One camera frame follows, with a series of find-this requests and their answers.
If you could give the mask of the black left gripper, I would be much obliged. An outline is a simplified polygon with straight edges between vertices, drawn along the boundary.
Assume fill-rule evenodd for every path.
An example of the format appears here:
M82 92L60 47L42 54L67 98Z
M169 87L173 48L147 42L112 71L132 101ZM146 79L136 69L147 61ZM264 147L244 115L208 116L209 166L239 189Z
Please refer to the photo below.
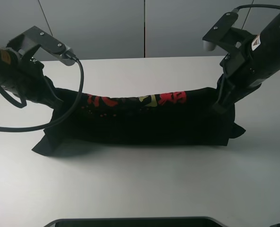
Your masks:
M11 104L27 101L61 106L52 80L43 75L44 65L35 59L21 60L16 56L2 57L2 96Z

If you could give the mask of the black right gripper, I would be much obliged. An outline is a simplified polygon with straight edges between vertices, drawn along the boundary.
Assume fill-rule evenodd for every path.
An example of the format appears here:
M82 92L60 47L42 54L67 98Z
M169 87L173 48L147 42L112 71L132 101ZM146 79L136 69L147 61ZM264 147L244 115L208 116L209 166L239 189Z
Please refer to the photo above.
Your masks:
M223 75L217 82L212 109L224 114L234 108L236 95L248 95L265 81L265 47L231 46L220 65Z

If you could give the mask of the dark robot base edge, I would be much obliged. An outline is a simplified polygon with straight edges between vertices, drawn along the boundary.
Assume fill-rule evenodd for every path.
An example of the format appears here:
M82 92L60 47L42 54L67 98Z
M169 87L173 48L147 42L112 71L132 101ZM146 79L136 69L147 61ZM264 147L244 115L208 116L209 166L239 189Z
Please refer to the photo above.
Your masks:
M167 218L64 218L51 221L47 227L224 227L210 217Z

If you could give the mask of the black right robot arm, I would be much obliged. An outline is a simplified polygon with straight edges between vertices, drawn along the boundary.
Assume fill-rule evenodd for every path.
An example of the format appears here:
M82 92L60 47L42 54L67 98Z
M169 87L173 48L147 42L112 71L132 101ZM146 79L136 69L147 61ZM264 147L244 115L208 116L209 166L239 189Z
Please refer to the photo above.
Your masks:
M262 32L247 33L240 43L237 52L228 52L220 63L223 74L213 109L221 114L280 70L280 13Z

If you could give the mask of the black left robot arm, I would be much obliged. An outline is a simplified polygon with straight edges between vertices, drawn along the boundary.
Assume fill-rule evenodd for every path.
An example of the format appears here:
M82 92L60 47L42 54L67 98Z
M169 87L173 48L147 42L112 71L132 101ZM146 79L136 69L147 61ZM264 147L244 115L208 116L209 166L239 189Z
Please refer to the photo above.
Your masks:
M22 59L18 52L0 48L0 94L18 108L24 108L27 101L60 108L63 101L56 96L43 68L34 58Z

